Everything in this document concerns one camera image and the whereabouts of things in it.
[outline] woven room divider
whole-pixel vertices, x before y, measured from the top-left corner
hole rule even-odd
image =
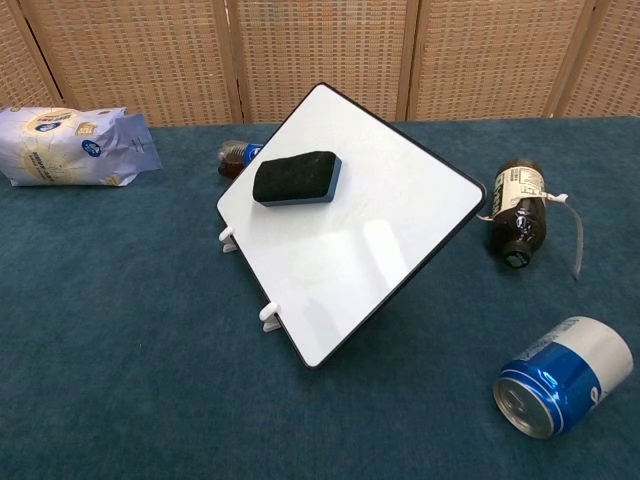
[[[417,0],[228,0],[244,119],[280,122],[325,81],[404,120]]]
[[[542,116],[594,0],[422,0],[408,119]]]
[[[224,0],[28,0],[65,101],[152,125],[241,123]]]
[[[0,0],[0,109],[61,105],[16,0]]]
[[[640,2],[599,2],[558,114],[640,115]]]

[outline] table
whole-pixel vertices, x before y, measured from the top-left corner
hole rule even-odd
[[[640,346],[640,119],[405,123],[492,190],[538,160],[582,214],[524,270],[472,221],[318,371],[282,332],[239,254],[222,253],[226,139],[274,125],[160,128],[164,170],[122,188],[0,183],[1,478],[633,478],[635,373],[551,441],[499,413],[499,368],[562,319],[606,321]]]

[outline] white plastic bag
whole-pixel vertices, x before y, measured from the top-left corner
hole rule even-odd
[[[162,168],[144,117],[124,108],[0,111],[0,171],[14,186],[111,185]]]

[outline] brown plastic bottle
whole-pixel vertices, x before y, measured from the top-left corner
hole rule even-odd
[[[524,158],[505,163],[496,174],[491,247],[513,268],[526,267],[547,234],[542,198],[521,198],[544,192],[538,164]]]

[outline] black felt eraser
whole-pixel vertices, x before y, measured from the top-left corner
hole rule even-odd
[[[256,172],[253,199],[268,207],[330,202],[341,164],[333,152],[308,152],[267,160]]]

